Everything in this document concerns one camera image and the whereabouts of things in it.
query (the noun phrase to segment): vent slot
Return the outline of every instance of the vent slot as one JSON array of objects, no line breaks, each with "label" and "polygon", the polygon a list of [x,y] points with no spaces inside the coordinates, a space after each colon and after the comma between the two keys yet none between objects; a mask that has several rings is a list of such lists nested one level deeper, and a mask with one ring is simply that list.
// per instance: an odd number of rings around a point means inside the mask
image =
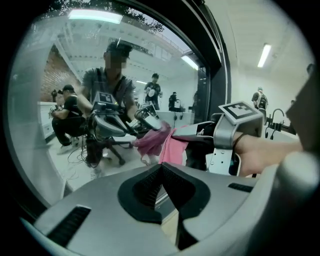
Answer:
[{"label": "vent slot", "polygon": [[247,185],[242,185],[242,184],[238,184],[238,183],[231,183],[228,187],[232,188],[234,190],[240,190],[240,191],[244,191],[244,192],[248,192],[248,193],[250,193],[252,191],[252,189],[254,188],[253,186],[247,186]]},{"label": "vent slot", "polygon": [[71,238],[75,235],[82,223],[89,215],[91,209],[75,207],[47,236],[56,244],[66,247]]}]

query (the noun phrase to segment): tree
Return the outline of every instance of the tree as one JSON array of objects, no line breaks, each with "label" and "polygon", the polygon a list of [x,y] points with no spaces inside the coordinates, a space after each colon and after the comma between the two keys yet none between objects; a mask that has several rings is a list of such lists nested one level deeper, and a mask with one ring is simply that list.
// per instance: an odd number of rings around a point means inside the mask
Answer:
[{"label": "tree", "polygon": [[164,26],[156,20],[148,22],[146,15],[121,3],[107,0],[54,0],[48,12],[57,11],[59,15],[66,15],[71,9],[105,10],[123,15],[123,22],[131,24],[145,31],[155,33],[164,31]]}]

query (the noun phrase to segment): pink cloth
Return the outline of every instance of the pink cloth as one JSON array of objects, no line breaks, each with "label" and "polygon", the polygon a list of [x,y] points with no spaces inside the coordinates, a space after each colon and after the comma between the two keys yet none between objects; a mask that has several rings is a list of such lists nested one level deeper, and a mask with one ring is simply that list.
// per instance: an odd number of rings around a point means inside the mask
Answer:
[{"label": "pink cloth", "polygon": [[138,148],[137,150],[141,158],[144,155],[160,155],[162,144],[165,142],[171,130],[171,126],[167,122],[162,121],[161,124],[162,128],[160,130],[150,130],[143,138],[136,139],[132,142],[132,145]]},{"label": "pink cloth", "polygon": [[169,136],[166,138],[160,158],[159,158],[159,164],[162,162],[168,162],[173,164],[182,164],[182,154],[186,150],[188,146],[188,142],[179,141],[174,138],[171,138],[171,135],[174,133],[174,131],[177,128],[173,129],[173,131],[170,132]]}]

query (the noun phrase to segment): ceiling light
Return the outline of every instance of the ceiling light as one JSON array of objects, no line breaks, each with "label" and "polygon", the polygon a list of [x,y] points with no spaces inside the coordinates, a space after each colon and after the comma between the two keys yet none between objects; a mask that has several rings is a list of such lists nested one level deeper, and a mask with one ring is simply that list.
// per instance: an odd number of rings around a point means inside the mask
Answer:
[{"label": "ceiling light", "polygon": [[137,83],[140,83],[140,84],[144,84],[144,85],[147,84],[147,82],[142,82],[142,81],[139,81],[139,80],[137,80],[136,82],[137,82]]},{"label": "ceiling light", "polygon": [[115,24],[120,24],[123,16],[101,10],[81,10],[73,9],[69,15],[70,20],[95,20],[102,22],[111,22]]},{"label": "ceiling light", "polygon": [[194,63],[194,61],[190,59],[188,56],[182,56],[181,59],[188,63],[193,69],[198,70],[198,65]]},{"label": "ceiling light", "polygon": [[259,63],[258,63],[258,68],[262,68],[266,62],[266,59],[269,55],[269,52],[271,50],[271,45],[270,44],[265,44],[264,47],[263,47],[263,51],[262,51],[262,54],[261,54],[261,58],[259,60]]}]

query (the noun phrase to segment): black pants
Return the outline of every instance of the black pants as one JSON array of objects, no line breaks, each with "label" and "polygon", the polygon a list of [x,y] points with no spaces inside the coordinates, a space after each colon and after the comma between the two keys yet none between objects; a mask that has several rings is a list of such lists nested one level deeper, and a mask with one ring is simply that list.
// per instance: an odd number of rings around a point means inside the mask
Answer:
[{"label": "black pants", "polygon": [[71,144],[71,141],[66,136],[66,134],[69,134],[72,137],[78,137],[82,135],[80,126],[85,121],[86,120],[83,117],[72,117],[66,119],[54,118],[52,120],[52,128],[59,142],[63,146],[69,146]]}]

